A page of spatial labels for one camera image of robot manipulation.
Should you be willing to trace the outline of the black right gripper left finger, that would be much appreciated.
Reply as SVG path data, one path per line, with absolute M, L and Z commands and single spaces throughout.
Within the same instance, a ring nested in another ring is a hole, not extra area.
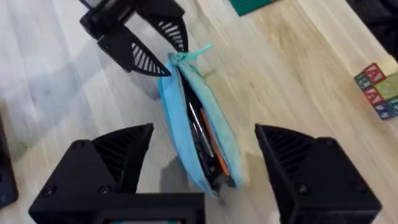
M 151 123 L 70 145 L 29 208 L 36 223 L 96 223 L 110 196 L 134 194 L 154 130 Z

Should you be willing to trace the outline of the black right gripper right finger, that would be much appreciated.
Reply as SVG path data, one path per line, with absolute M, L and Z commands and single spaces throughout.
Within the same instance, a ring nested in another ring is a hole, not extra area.
M 382 204 L 336 139 L 256 124 L 280 222 L 372 223 Z

